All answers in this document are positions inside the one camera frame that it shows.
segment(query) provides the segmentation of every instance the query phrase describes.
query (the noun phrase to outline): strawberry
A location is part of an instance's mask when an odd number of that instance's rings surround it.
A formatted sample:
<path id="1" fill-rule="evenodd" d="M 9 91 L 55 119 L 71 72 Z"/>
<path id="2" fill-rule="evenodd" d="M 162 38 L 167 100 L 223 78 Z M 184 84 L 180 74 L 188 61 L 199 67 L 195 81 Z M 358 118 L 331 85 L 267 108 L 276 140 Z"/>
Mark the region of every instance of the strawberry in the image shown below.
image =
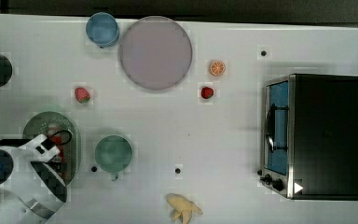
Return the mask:
<path id="1" fill-rule="evenodd" d="M 89 101 L 90 94 L 88 91 L 86 91 L 86 89 L 78 87 L 75 89 L 75 97 L 79 103 L 84 104 Z"/>
<path id="2" fill-rule="evenodd" d="M 213 89 L 209 87 L 203 87 L 201 90 L 201 97 L 204 99 L 209 99 L 213 96 Z"/>

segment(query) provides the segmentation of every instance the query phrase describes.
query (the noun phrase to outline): oven window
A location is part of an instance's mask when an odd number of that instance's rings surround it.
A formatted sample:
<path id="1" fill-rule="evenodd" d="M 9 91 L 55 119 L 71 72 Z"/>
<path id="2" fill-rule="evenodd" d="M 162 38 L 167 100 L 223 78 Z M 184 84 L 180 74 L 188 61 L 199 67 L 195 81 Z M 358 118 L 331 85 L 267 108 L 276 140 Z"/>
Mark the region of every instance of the oven window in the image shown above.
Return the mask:
<path id="1" fill-rule="evenodd" d="M 270 85 L 268 89 L 265 164 L 269 170 L 286 175 L 289 85 L 286 81 Z"/>

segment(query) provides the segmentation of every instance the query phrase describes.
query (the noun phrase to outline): white table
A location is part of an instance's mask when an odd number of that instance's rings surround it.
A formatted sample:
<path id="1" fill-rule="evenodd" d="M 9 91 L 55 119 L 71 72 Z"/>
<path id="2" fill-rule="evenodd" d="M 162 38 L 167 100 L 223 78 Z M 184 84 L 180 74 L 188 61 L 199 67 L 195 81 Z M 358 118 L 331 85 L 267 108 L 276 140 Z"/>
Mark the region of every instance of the white table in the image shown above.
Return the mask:
<path id="1" fill-rule="evenodd" d="M 0 15 L 0 52 L 15 67 L 0 89 L 0 138 L 22 133 L 46 110 L 75 120 L 81 132 L 70 202 L 48 223 L 171 223 L 167 193 L 200 206 L 204 215 L 191 223 L 358 223 L 358 202 L 288 201 L 262 187 L 255 173 L 264 82 L 294 72 L 358 75 L 358 29 L 179 22 L 192 41 L 193 63 L 177 87 L 153 93 L 126 77 L 118 45 L 90 43 L 87 19 Z M 121 33 L 134 22 L 119 20 Z M 224 60 L 227 73 L 208 75 L 212 59 Z M 88 105 L 73 96 L 79 83 L 92 90 Z M 199 98 L 205 83 L 217 91 L 209 104 Z M 90 171 L 96 144 L 114 133 L 127 135 L 135 151 L 117 182 Z"/>

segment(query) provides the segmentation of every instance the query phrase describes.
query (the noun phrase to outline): cup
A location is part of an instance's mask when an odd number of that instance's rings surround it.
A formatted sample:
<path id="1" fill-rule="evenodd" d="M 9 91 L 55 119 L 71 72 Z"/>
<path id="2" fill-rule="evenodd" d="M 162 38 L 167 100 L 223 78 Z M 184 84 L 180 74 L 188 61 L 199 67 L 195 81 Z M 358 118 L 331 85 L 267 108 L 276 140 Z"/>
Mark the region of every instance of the cup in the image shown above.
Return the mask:
<path id="1" fill-rule="evenodd" d="M 131 163 L 131 145 L 121 136 L 107 136 L 95 148 L 95 160 L 101 169 L 112 174 L 112 180 L 115 181 L 118 179 L 118 173 Z"/>
<path id="2" fill-rule="evenodd" d="M 89 39 L 102 49 L 116 44 L 120 37 L 116 19 L 104 12 L 96 13 L 89 18 L 86 33 Z"/>

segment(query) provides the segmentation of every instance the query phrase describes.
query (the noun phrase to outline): cable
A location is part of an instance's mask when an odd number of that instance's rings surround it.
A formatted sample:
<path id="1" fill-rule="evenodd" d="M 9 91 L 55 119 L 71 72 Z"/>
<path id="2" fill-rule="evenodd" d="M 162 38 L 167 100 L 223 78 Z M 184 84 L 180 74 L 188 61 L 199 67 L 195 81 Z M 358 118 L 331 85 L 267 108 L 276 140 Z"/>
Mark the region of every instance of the cable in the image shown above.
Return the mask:
<path id="1" fill-rule="evenodd" d="M 54 136 L 54 135 L 57 135 L 57 134 L 59 134 L 59 133 L 67 133 L 68 136 L 69 136 L 69 139 L 68 139 L 68 141 L 66 141 L 66 142 L 64 142 L 64 143 L 56 144 L 56 146 L 65 146 L 66 144 L 68 144 L 68 143 L 72 140 L 72 133 L 69 132 L 68 130 L 60 130 L 60 131 L 57 131 L 56 133 L 52 134 L 51 137 Z"/>

